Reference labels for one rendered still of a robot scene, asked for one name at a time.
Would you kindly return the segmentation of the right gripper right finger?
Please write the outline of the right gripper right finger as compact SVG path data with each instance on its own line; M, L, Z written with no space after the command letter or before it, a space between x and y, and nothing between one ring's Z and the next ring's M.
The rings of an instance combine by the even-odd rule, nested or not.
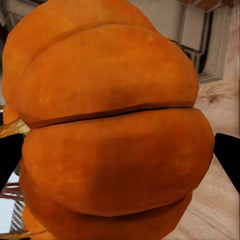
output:
M217 133L213 153L240 194L240 138Z

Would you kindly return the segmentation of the pumpkin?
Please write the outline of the pumpkin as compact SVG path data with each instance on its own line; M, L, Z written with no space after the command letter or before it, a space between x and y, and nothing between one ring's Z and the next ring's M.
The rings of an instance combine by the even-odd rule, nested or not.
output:
M14 236L15 239L30 238L29 240L60 240L42 226L42 224L31 214L27 205L25 206L22 215L27 233L16 234Z
M162 240L208 172L198 72L127 0L48 0L8 34L0 139L21 133L27 209L60 240Z

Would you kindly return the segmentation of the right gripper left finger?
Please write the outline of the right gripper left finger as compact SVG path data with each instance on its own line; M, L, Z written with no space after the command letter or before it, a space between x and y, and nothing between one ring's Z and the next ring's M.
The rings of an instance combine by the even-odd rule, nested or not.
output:
M22 158L21 133L0 138L0 192Z

